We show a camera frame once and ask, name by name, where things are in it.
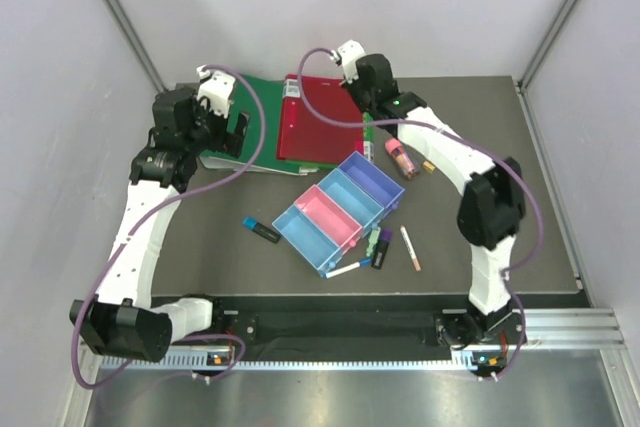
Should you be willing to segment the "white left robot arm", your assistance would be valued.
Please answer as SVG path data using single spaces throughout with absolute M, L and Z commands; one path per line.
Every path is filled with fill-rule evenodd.
M 239 113 L 228 128 L 234 83 L 215 77 L 200 87 L 181 87 L 156 96 L 154 125 L 131 162 L 127 202 L 109 272 L 90 303 L 73 302 L 69 317 L 79 336 L 98 355 L 158 362 L 170 345 L 194 333 L 205 343 L 226 334 L 225 317 L 212 301 L 187 296 L 151 305 L 151 287 L 164 238 L 205 150 L 237 157 L 249 115 Z

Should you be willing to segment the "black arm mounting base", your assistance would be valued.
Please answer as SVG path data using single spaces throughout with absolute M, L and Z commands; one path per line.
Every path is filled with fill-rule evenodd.
M 444 360 L 457 345 L 497 348 L 517 344 L 519 311 L 496 335 L 477 342 L 465 321 L 461 294 L 214 295 L 207 334 L 233 334 L 245 360 Z

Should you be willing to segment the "light blue drawer box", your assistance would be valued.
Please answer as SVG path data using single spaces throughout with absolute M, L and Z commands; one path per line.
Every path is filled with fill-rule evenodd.
M 364 237 L 379 224 L 383 206 L 340 169 L 332 170 L 318 187 L 359 223 Z

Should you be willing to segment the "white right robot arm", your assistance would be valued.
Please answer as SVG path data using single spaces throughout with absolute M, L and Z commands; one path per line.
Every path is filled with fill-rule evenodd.
M 525 214 L 524 194 L 504 167 L 456 141 L 426 101 L 402 92 L 382 54 L 341 53 L 345 88 L 356 106 L 374 120 L 404 119 L 384 128 L 440 170 L 461 195 L 456 218 L 471 248 L 472 281 L 465 314 L 469 335 L 487 343 L 510 315 L 511 296 L 501 270 L 508 267 Z

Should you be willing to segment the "light green highlighter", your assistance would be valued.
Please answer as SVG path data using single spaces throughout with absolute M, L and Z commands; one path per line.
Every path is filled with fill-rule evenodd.
M 380 227 L 375 227 L 371 230 L 367 240 L 367 247 L 365 251 L 365 255 L 367 257 L 371 257 L 374 254 L 380 233 L 381 233 Z

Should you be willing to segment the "blue end drawer box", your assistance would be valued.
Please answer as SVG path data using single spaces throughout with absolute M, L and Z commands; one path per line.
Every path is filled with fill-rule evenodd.
M 339 246 L 294 205 L 272 225 L 321 277 L 334 269 L 343 257 Z

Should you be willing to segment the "pink-capped marker tube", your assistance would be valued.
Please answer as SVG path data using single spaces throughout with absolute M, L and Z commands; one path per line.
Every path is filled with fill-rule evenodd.
M 409 157 L 403 144 L 396 138 L 390 138 L 384 144 L 386 152 L 395 161 L 399 171 L 407 179 L 413 179 L 419 174 L 419 170 Z

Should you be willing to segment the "pink plastic drawer box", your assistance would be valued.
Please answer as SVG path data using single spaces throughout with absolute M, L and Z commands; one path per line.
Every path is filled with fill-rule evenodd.
M 362 226 L 317 185 L 312 185 L 294 201 L 304 213 L 342 253 L 356 246 Z

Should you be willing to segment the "small yellow eraser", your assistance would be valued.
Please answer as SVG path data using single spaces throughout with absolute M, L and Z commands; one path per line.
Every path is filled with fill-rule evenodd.
M 433 164 L 431 164 L 430 162 L 428 162 L 428 161 L 425 161 L 423 163 L 423 167 L 429 173 L 433 173 L 435 171 L 435 166 Z

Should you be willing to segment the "purple plastic drawer box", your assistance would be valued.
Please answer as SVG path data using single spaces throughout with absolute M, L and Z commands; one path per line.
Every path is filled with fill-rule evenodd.
M 386 214 L 398 208 L 405 189 L 359 152 L 353 152 L 338 169 L 378 202 Z

